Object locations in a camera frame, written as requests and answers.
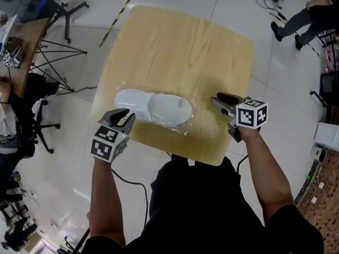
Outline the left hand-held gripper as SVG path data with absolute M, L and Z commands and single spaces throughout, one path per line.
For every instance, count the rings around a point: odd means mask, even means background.
M 106 112 L 99 120 L 99 128 L 93 135 L 91 155 L 111 163 L 127 147 L 129 133 L 136 120 L 132 113 L 122 125 L 118 125 L 129 113 L 128 108 L 117 108 Z

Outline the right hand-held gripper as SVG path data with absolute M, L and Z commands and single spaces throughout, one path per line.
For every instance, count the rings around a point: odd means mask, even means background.
M 242 141 L 239 127 L 260 130 L 268 119 L 268 103 L 256 99 L 245 100 L 230 93 L 217 93 L 210 99 L 211 105 L 221 114 L 232 117 L 228 133 L 239 143 Z

